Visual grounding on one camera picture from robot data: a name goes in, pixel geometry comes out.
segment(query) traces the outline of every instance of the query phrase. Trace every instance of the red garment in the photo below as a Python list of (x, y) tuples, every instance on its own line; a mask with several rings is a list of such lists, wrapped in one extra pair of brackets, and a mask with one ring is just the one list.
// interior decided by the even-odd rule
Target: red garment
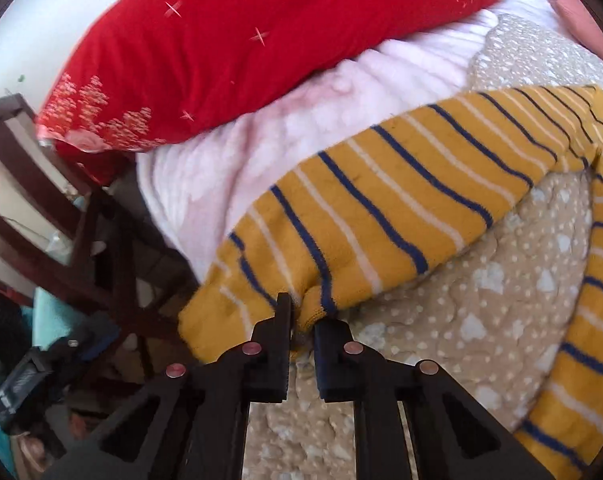
[(182, 142), (383, 40), (495, 1), (121, 0), (63, 70), (40, 137), (87, 153)]

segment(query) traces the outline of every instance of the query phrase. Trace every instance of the mustard yellow garment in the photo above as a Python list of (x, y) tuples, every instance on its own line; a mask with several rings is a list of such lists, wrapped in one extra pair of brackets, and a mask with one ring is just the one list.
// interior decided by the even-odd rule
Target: mustard yellow garment
[(603, 444), (603, 91), (466, 94), (371, 126), (317, 153), (261, 196), (180, 316), (204, 361), (248, 339), (289, 291), (307, 332), (326, 315), (450, 259), (549, 171), (593, 178), (593, 230), (576, 316), (552, 388), (517, 432), (558, 479)]

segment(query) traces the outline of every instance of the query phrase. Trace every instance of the red velvet fabric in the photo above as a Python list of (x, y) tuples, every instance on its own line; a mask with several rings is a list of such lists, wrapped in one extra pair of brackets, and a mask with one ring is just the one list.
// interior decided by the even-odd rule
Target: red velvet fabric
[(39, 117), (87, 153), (182, 142), (316, 70), (497, 0), (121, 0), (90, 29)]

